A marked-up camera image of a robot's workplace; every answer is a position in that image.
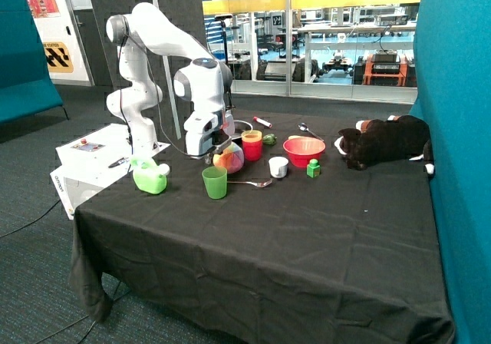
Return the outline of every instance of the white cup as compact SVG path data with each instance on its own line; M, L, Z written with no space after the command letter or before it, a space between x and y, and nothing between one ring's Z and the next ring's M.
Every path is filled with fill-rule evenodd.
M279 179L285 177L288 170L288 159L284 157L273 157L269 159L269 172L272 177Z

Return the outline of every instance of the teal partition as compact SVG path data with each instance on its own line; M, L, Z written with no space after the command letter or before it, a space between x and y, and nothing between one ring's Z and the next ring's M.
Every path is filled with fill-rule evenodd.
M436 176L430 182L459 343L491 342L490 0L421 0L418 97Z
M27 0L0 0L0 123L63 104Z

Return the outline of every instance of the white control box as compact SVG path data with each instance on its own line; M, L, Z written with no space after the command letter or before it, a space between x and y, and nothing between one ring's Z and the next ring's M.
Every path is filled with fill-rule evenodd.
M131 170L127 135L126 125L110 124L56 148L61 166L50 175L70 220L76 207ZM153 157L167 147L169 144L158 143L147 156ZM109 167L121 159L121 164Z

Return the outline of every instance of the marker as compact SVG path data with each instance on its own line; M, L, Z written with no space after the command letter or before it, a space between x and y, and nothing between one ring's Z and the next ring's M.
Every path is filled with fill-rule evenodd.
M263 124L265 127L272 127L272 126L273 126L273 124L269 123L269 122L268 122L268 121L266 121L266 120L260 119L260 118L259 118L259 117L257 117L257 116L255 116L255 117L253 118L253 120L254 120L254 121L257 121L257 122L258 122L258 123L260 123L260 124Z
M120 166L121 164L124 164L126 161L128 161L128 157L122 157L118 161L113 162L111 165L109 165L109 168L112 169L113 167Z

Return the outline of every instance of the plastic bottle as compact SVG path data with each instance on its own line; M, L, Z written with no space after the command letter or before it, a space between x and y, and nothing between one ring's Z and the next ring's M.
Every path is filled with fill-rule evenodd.
M318 177L321 174L321 165L316 159L312 159L308 162L307 175L309 177Z

